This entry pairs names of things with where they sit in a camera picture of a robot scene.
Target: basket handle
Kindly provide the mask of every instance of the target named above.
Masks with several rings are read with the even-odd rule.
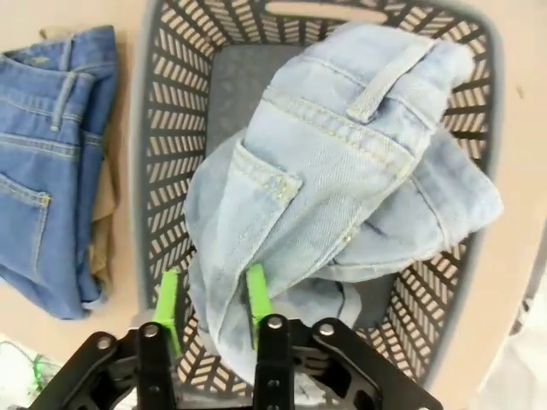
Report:
[[[387,15],[376,9],[376,2],[359,7],[336,4],[333,0],[255,0],[261,12],[283,17],[307,17],[337,21],[383,24]]]

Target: belt loop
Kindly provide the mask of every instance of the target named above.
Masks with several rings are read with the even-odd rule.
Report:
[[[346,110],[346,114],[354,120],[368,122],[390,88],[426,56],[434,45],[434,40],[424,38],[407,47],[373,77],[362,94]]]
[[[69,71],[70,68],[70,57],[72,55],[72,39],[73,35],[67,38],[65,41],[64,48],[61,54],[61,60],[59,61],[59,71]]]
[[[55,108],[53,109],[53,115],[51,116],[51,130],[59,131],[61,128],[61,118],[62,113],[67,104],[68,96],[72,91],[74,81],[76,80],[76,73],[67,73],[67,77],[62,83],[61,92],[55,103]]]

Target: light blue jeans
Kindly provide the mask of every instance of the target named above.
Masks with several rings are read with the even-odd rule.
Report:
[[[198,168],[185,200],[191,299],[202,335],[243,379],[256,363],[242,336],[249,265],[263,265],[270,297],[305,324],[352,325],[360,300],[340,281],[395,272],[499,214],[493,185],[438,129],[472,69],[458,44],[343,26],[285,64],[248,128]],[[302,383],[297,395],[313,393]]]
[[[60,319],[104,302],[87,246],[116,76],[111,26],[0,54],[0,278]]]

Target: brown fabric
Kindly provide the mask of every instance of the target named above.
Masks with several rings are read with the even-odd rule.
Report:
[[[66,38],[76,32],[81,32],[89,27],[47,27],[40,30],[42,39]],[[89,266],[91,274],[102,284],[106,293],[112,290],[108,260],[109,260],[109,235],[112,214],[115,211],[114,186],[112,184],[112,172],[110,170],[108,141],[111,127],[107,126],[104,135],[104,158],[99,174],[97,196],[93,208],[91,220],[91,242],[88,247]]]

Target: beige table surface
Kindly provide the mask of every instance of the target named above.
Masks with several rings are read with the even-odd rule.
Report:
[[[547,209],[547,3],[476,0],[497,24],[505,48],[505,119],[497,184],[506,211],[489,229],[471,294],[432,393],[459,410],[477,389],[508,333],[526,288]],[[137,311],[127,209],[128,78],[143,0],[0,0],[0,50],[38,40],[47,26],[112,24],[125,44],[112,142],[119,207],[111,269],[115,292],[89,319],[62,322],[0,286],[0,333],[57,360],[66,360],[94,331],[122,336]]]

